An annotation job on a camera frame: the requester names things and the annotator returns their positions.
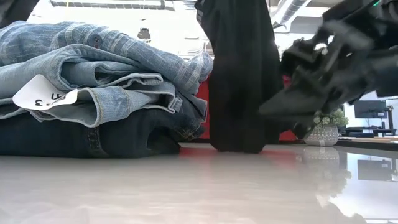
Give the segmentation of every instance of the black cloth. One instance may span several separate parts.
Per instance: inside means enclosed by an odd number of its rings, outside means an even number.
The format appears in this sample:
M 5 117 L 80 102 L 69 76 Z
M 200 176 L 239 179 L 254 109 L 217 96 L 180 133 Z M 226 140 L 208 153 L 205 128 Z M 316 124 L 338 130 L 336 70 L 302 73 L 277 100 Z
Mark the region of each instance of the black cloth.
M 198 138 L 203 132 L 195 119 L 157 109 L 138 110 L 97 128 L 59 120 L 38 122 L 24 113 L 0 120 L 0 155 L 139 158 L 178 154 L 178 142 Z
M 283 89 L 264 0 L 198 0 L 197 20 L 215 54 L 209 77 L 210 141 L 219 151 L 257 153 L 278 143 L 280 125 L 258 108 Z

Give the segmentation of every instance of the light blue denim shirt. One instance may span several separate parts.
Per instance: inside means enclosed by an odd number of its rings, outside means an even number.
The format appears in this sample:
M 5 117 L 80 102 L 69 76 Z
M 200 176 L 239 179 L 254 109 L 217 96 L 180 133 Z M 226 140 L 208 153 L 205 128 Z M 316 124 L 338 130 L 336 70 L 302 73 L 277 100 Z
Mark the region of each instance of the light blue denim shirt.
M 37 74 L 59 90 L 79 89 L 73 105 L 31 111 L 39 120 L 96 127 L 142 108 L 174 113 L 182 98 L 198 110 L 185 103 L 183 113 L 205 116 L 206 102 L 193 94 L 212 69 L 206 53 L 186 62 L 106 27 L 75 22 L 15 22 L 0 30 L 0 43 L 0 119 L 25 112 L 11 98 Z

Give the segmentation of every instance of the red panel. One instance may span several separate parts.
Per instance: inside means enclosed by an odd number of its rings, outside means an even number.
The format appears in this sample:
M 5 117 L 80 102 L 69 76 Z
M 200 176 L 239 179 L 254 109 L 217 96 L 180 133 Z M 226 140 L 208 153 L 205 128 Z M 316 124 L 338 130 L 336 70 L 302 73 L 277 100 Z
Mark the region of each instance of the red panel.
M 287 76 L 284 76 L 284 85 L 288 86 L 290 84 L 290 78 Z M 209 90 L 208 90 L 208 84 L 207 81 L 203 82 L 200 87 L 199 87 L 199 92 L 197 94 L 197 97 L 207 100 L 209 99 Z M 210 134 L 209 134 L 209 128 L 210 128 L 210 114 L 209 114 L 209 107 L 207 107 L 207 120 L 203 124 L 204 127 L 206 128 L 206 132 L 200 137 L 202 139 L 209 139 Z M 282 141 L 289 141 L 289 140 L 296 140 L 296 136 L 291 132 L 291 131 L 286 131 L 282 134 L 280 134 L 279 140 Z

